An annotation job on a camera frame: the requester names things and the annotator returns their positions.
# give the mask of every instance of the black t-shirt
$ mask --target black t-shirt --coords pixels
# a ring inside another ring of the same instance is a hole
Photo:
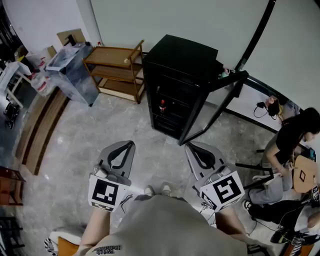
[[[275,154],[280,164],[285,164],[300,142],[300,132],[290,124],[284,125],[278,132],[275,144],[280,150]]]

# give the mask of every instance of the black chair leg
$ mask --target black chair leg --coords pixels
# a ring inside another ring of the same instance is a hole
[[[272,171],[271,168],[263,168],[260,165],[250,165],[250,164],[243,164],[243,163],[236,163],[235,166],[237,167],[242,167],[242,168],[247,168],[247,169],[254,169],[254,170],[259,170],[259,171],[266,171],[269,172],[269,177],[263,178],[257,182],[254,182],[252,184],[246,185],[243,187],[244,190],[252,189],[255,187],[258,187],[274,178],[274,172]]]

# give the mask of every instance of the black pole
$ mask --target black pole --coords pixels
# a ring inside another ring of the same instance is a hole
[[[246,48],[244,54],[242,55],[240,61],[238,62],[238,64],[235,66],[235,71],[240,71],[242,70],[242,68],[244,67],[244,65],[246,64],[247,60],[249,59],[250,55],[252,54],[252,52],[254,51],[262,33],[264,32],[265,30],[265,27],[268,23],[268,20],[271,16],[271,13],[274,9],[274,6],[276,4],[276,1],[277,0],[269,0],[266,8],[265,8],[265,11],[264,11],[264,14],[260,20],[260,23],[258,25],[258,27],[256,28],[255,32],[254,32],[254,35],[248,45],[248,47]],[[236,98],[239,98],[239,95],[241,93],[241,90],[242,90],[242,86],[238,89],[238,91],[236,92],[236,94],[234,95],[234,97]]]

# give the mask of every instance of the white table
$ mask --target white table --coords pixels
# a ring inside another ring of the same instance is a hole
[[[15,83],[12,90],[9,90],[8,83],[10,82],[11,78],[15,74],[20,77],[18,81]],[[19,83],[22,81],[22,79],[26,80],[28,83],[31,84],[31,80],[28,79],[24,74],[31,75],[29,68],[26,65],[22,64],[21,62],[15,61],[15,62],[9,63],[0,75],[0,92],[4,94],[8,94],[20,106],[20,108],[23,108],[24,106],[17,99],[14,93]]]

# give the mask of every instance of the white sneaker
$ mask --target white sneaker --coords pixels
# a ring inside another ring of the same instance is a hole
[[[155,193],[154,188],[152,186],[148,185],[144,189],[144,194],[149,197],[153,197],[156,193]]]
[[[171,196],[171,188],[170,188],[169,183],[167,183],[167,182],[162,183],[161,195],[166,196],[166,197]]]

